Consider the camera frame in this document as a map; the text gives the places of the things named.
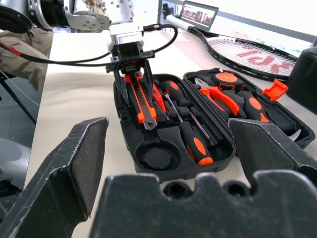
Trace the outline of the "small orange tester screwdriver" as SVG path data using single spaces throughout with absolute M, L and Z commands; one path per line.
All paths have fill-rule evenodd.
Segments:
M 165 104 L 162 98 L 162 95 L 155 84 L 153 84 L 153 100 L 158 104 L 160 109 L 166 113 Z

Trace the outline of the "black white tennis racket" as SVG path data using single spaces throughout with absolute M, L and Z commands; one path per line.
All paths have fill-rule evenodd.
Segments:
M 167 16 L 166 20 L 197 36 L 208 53 L 222 65 L 254 78 L 286 82 L 298 59 L 262 43 L 201 30 L 172 15 Z

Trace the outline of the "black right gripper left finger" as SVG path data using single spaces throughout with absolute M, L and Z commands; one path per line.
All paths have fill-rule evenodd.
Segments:
M 108 124 L 100 117 L 72 128 L 0 223 L 0 238 L 71 238 L 95 203 Z

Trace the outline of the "black orange claw hammer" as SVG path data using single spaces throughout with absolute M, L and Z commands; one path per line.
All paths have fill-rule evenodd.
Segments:
M 287 120 L 283 115 L 273 109 L 267 111 L 264 105 L 252 94 L 251 91 L 240 91 L 237 93 L 245 101 L 243 110 L 247 119 L 258 120 L 265 123 L 272 123 L 280 128 L 283 132 L 295 141 L 300 134 L 295 124 Z

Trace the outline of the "thick-shaft black orange screwdriver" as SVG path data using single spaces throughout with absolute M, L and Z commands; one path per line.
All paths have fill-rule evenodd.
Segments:
M 191 102 L 185 98 L 182 90 L 175 82 L 171 80 L 167 81 L 165 83 L 165 91 L 172 100 L 177 102 L 178 106 L 189 108 L 192 105 Z M 203 126 L 200 124 L 200 122 L 196 119 L 196 117 L 191 111 L 190 111 L 190 116 L 195 121 L 200 131 L 207 138 L 210 145 L 215 147 L 217 145 L 217 141 L 203 128 Z

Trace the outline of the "black fabric bag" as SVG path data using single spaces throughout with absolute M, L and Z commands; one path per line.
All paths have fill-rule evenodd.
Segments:
M 287 86 L 291 99 L 317 115 L 317 46 L 302 51 Z

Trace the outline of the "orange black pliers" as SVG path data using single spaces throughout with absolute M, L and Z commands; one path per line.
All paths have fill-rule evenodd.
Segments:
M 221 111 L 224 112 L 224 109 L 215 100 L 223 102 L 235 116 L 242 116 L 242 110 L 239 105 L 233 99 L 223 94 L 216 86 L 209 86 L 206 82 L 197 77 L 195 77 L 195 83 L 201 87 L 199 92 Z

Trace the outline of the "orange black tape measure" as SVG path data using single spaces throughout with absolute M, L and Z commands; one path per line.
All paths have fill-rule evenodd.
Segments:
M 220 91 L 234 90 L 240 92 L 246 88 L 246 84 L 233 73 L 219 72 L 212 76 L 212 81 Z

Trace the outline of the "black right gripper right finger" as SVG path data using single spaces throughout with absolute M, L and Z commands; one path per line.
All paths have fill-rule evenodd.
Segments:
M 292 170 L 317 185 L 317 160 L 293 142 L 276 125 L 249 119 L 230 119 L 237 154 L 245 177 L 256 171 Z

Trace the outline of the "dark grey rounded shape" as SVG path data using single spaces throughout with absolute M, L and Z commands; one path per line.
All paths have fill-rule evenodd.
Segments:
M 23 189 L 31 149 L 14 141 L 0 138 L 0 181 L 9 181 Z

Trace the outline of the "black tool case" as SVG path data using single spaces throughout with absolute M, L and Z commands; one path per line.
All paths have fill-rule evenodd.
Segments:
M 115 107 L 120 119 L 123 136 L 137 172 L 153 173 L 159 177 L 160 181 L 169 181 L 191 179 L 201 172 L 219 172 L 229 165 L 233 157 L 237 155 L 237 149 L 227 124 L 230 119 L 247 119 L 243 110 L 245 101 L 234 90 L 221 91 L 239 105 L 242 116 L 235 116 L 223 102 L 215 100 L 224 109 L 223 112 L 199 92 L 201 87 L 195 83 L 195 77 L 197 77 L 209 86 L 215 86 L 212 76 L 219 72 L 235 74 L 246 84 L 246 88 L 242 91 L 251 91 L 267 111 L 273 109 L 279 115 L 283 115 L 287 120 L 293 122 L 298 132 L 300 131 L 294 142 L 301 148 L 306 148 L 315 139 L 315 133 L 309 126 L 275 101 L 275 94 L 269 94 L 267 90 L 261 90 L 236 72 L 213 68 L 188 72 L 183 78 L 171 74 L 155 74 L 154 84 L 162 95 L 166 113 L 160 109 L 152 98 L 158 124 L 153 130 L 145 130 L 144 125 L 138 123 L 132 103 L 129 102 L 129 106 L 127 106 L 118 88 L 114 89 Z M 180 120 L 175 109 L 164 96 L 166 93 L 165 83 L 169 80 L 175 82 L 182 90 L 185 98 L 191 102 L 192 105 L 189 108 L 181 107 L 170 98 L 182 119 L 190 123 L 193 131 L 206 145 L 214 161 L 212 164 L 198 166 L 188 153 L 178 127 Z M 200 131 L 190 116 L 190 111 L 203 128 L 217 141 L 215 147 L 210 145 L 207 138 Z

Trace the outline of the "black orange utility knife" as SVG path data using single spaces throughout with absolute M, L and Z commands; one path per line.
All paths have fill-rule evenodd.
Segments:
M 153 130 L 157 124 L 157 115 L 152 100 L 145 89 L 144 76 L 141 72 L 126 74 L 124 80 L 129 102 L 136 111 L 137 121 L 145 130 Z

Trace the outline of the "open laptop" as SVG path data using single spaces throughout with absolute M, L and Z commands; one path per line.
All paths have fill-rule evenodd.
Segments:
M 185 0 L 180 12 L 180 19 L 194 27 L 209 31 L 219 8 L 202 3 Z

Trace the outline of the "thin-shaft black orange screwdriver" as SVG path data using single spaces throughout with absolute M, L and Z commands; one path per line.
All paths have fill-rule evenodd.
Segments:
M 188 150 L 191 158 L 198 166 L 204 166 L 208 164 L 212 164 L 213 158 L 211 157 L 206 145 L 202 142 L 202 140 L 197 136 L 197 134 L 191 128 L 191 125 L 188 121 L 184 121 L 177 111 L 175 105 L 173 104 L 170 96 L 165 93 L 164 96 L 167 98 L 170 105 L 175 109 L 178 119 L 180 120 L 179 129 L 181 132 L 181 136 L 185 147 Z

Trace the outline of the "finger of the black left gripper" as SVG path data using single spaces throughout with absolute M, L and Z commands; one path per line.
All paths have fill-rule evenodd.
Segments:
M 146 87 L 150 100 L 152 100 L 154 78 L 153 78 L 149 61 L 147 59 L 144 60 L 143 69 L 144 69 L 144 76 L 145 76 L 145 79 L 144 79 L 145 87 Z
M 128 92 L 127 92 L 125 80 L 122 76 L 120 76 L 118 69 L 114 69 L 113 74 L 114 74 L 116 86 L 117 86 L 118 90 L 120 91 L 120 94 L 123 97 L 125 103 L 127 104 L 127 106 L 129 106 L 129 97 L 128 97 Z

